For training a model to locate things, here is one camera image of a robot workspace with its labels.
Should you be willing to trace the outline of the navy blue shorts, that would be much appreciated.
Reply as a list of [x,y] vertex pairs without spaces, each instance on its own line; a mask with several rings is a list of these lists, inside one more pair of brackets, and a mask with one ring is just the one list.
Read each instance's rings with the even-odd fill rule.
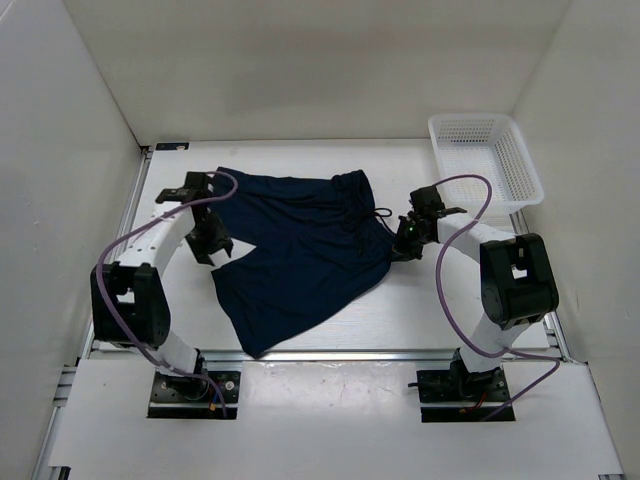
[[330,179],[246,174],[222,167],[213,208],[229,236],[252,245],[213,270],[218,303],[242,350],[267,350],[321,324],[389,272],[393,235],[375,218],[361,170]]

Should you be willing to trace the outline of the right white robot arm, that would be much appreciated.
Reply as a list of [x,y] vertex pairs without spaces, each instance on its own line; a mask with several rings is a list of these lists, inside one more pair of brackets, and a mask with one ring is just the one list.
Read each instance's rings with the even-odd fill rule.
[[[541,236],[515,235],[480,222],[466,210],[445,206],[436,186],[410,194],[410,211],[400,218],[392,248],[398,261],[419,260],[423,247],[437,243],[435,286],[442,311],[462,345],[449,370],[449,387],[460,399],[480,393],[506,355],[530,359],[513,348],[532,325],[559,304],[554,274]],[[455,320],[444,294],[444,258],[455,249],[476,262],[483,314],[467,336]]]

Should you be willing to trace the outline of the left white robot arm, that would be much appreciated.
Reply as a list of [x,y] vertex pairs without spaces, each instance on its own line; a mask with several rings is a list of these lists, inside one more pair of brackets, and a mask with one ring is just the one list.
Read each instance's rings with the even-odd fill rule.
[[90,274],[94,338],[135,349],[156,372],[175,378],[175,388],[198,400],[213,386],[200,351],[171,328],[163,274],[181,243],[195,261],[211,266],[233,242],[213,204],[230,199],[235,177],[222,171],[189,172],[180,187],[162,190],[147,223],[115,240]]

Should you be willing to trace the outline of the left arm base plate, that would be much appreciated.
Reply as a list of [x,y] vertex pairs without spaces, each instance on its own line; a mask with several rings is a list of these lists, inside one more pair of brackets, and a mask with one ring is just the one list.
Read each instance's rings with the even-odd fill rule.
[[151,419],[235,420],[241,386],[237,370],[209,370],[210,382],[156,372],[147,417]]

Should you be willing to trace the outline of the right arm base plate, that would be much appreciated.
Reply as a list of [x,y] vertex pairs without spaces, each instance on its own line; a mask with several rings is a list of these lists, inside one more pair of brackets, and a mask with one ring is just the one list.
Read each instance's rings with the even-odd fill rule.
[[461,386],[455,385],[449,370],[418,370],[407,387],[418,393],[423,424],[516,421],[502,368]]

